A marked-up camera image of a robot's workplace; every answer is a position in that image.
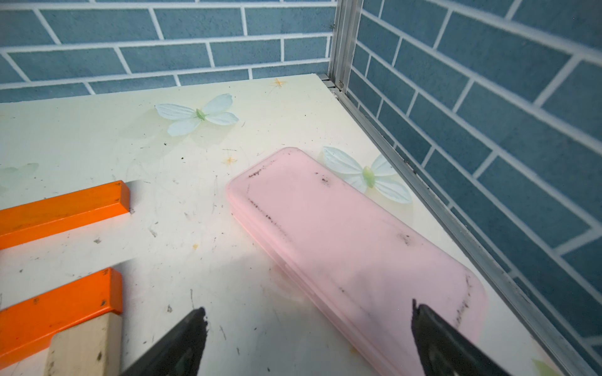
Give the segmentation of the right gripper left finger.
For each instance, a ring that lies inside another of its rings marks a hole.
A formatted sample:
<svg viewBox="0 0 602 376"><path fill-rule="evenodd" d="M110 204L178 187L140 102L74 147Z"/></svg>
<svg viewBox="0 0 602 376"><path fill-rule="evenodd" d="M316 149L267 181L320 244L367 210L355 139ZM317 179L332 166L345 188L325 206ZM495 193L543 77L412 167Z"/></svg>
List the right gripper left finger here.
<svg viewBox="0 0 602 376"><path fill-rule="evenodd" d="M185 316L122 375L192 375L200 368L208 321L200 307Z"/></svg>

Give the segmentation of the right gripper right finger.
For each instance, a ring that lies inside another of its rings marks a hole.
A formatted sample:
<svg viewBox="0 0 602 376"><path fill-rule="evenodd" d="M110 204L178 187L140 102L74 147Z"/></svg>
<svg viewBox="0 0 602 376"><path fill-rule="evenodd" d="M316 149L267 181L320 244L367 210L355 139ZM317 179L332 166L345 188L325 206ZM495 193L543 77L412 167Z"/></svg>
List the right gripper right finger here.
<svg viewBox="0 0 602 376"><path fill-rule="evenodd" d="M426 304L412 302L411 329L426 375L509 375Z"/></svg>

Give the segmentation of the natural wood block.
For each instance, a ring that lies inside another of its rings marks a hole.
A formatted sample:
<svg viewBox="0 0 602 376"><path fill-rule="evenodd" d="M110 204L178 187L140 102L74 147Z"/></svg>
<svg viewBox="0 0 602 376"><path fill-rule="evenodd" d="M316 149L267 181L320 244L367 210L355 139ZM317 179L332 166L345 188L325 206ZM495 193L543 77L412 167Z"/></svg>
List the natural wood block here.
<svg viewBox="0 0 602 376"><path fill-rule="evenodd" d="M106 313L54 335L44 374L118 375L121 346L122 317Z"/></svg>

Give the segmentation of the orange block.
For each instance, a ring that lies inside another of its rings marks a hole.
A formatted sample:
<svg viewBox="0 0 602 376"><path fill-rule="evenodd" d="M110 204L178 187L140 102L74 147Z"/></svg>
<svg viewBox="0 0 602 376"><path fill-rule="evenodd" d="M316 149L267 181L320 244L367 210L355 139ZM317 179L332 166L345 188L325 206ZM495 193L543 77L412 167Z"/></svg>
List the orange block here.
<svg viewBox="0 0 602 376"><path fill-rule="evenodd" d="M107 268L1 311L1 368L50 346L54 335L123 312L122 274Z"/></svg>
<svg viewBox="0 0 602 376"><path fill-rule="evenodd" d="M128 213L130 189L122 181L1 211L1 248L36 241Z"/></svg>

